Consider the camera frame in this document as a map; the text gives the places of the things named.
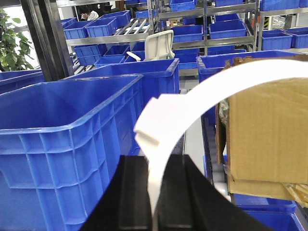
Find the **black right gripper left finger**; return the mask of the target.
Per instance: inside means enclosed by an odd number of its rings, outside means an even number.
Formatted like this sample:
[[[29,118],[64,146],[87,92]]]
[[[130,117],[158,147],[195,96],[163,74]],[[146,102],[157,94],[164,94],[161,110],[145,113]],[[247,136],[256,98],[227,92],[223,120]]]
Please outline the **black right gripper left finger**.
[[[82,231],[150,231],[152,215],[148,163],[144,156],[120,156],[116,172]]]

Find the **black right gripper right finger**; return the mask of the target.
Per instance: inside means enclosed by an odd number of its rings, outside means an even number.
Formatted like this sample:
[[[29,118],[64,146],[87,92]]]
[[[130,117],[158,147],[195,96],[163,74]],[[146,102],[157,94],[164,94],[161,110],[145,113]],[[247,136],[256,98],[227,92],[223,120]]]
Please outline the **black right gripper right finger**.
[[[227,200],[188,155],[172,154],[158,201],[160,231],[268,231]]]

